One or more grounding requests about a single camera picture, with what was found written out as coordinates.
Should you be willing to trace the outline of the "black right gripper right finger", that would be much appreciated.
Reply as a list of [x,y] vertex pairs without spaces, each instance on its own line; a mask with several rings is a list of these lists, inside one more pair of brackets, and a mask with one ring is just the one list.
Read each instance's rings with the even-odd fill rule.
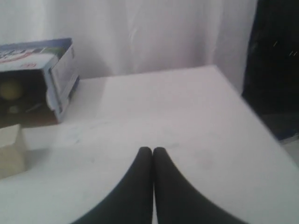
[[200,194],[180,173],[165,148],[153,151],[159,224],[232,224],[234,217]]

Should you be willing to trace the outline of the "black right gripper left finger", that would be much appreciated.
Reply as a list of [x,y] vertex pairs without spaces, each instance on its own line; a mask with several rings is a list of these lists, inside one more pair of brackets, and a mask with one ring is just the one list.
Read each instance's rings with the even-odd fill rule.
[[153,216],[152,151],[141,147],[115,188],[76,224],[150,224]]

